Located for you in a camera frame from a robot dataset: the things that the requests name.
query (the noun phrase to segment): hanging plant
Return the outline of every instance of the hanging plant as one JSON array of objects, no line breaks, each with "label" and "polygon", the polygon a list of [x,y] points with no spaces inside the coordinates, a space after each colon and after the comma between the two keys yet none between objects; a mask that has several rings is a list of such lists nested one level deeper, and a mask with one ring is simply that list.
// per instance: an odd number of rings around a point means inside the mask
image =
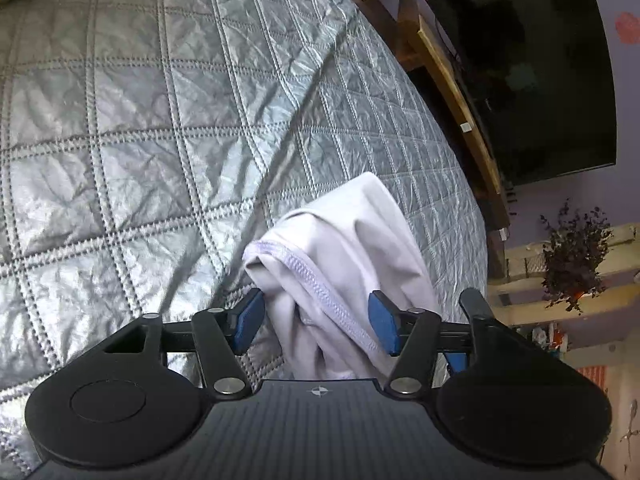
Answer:
[{"label": "hanging plant", "polygon": [[575,210],[569,214],[569,199],[558,212],[558,225],[553,226],[544,215],[540,220],[545,225],[549,242],[544,247],[545,297],[550,307],[563,301],[568,303],[568,312],[582,313],[578,300],[585,294],[600,294],[605,290],[596,271],[609,252],[607,240],[611,236],[611,225],[606,215],[595,207],[580,214]]}]

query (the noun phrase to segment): metal screw head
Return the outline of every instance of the metal screw head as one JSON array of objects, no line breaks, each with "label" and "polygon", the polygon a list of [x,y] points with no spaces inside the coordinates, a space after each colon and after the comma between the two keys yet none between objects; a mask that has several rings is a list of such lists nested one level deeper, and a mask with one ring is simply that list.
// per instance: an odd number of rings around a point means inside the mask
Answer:
[{"label": "metal screw head", "polygon": [[242,391],[243,388],[244,388],[244,381],[236,377],[225,377],[223,379],[218,379],[213,384],[214,390],[216,390],[219,394],[225,394],[225,395],[236,394]]},{"label": "metal screw head", "polygon": [[422,388],[420,381],[412,377],[398,377],[391,381],[389,386],[393,391],[405,395],[417,393]]}]

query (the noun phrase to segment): black tv screen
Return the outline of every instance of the black tv screen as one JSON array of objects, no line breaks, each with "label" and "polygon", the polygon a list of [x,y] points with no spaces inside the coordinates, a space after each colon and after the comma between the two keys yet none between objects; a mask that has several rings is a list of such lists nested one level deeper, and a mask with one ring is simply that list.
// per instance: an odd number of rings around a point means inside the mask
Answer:
[{"label": "black tv screen", "polygon": [[596,0],[426,0],[499,169],[526,184],[616,161]]}]

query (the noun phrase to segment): white fabric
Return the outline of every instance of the white fabric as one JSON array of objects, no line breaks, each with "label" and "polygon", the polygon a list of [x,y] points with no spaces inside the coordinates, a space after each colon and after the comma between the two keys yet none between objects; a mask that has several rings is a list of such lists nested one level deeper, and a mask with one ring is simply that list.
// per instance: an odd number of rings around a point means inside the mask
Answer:
[{"label": "white fabric", "polygon": [[388,376],[394,359],[367,314],[373,290],[440,313],[414,236],[372,173],[288,213],[244,262],[297,380]]}]

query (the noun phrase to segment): gray quilted bedspread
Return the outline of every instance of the gray quilted bedspread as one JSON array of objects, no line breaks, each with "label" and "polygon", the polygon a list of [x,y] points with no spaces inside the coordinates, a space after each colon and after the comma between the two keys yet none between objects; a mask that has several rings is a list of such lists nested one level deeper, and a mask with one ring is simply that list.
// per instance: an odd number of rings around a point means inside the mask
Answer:
[{"label": "gray quilted bedspread", "polygon": [[[229,306],[244,246],[363,171],[446,317],[484,289],[463,173],[350,0],[12,0],[0,101],[0,477],[39,462],[22,414],[41,380],[143,312]],[[268,326],[242,364],[284,373]]]}]

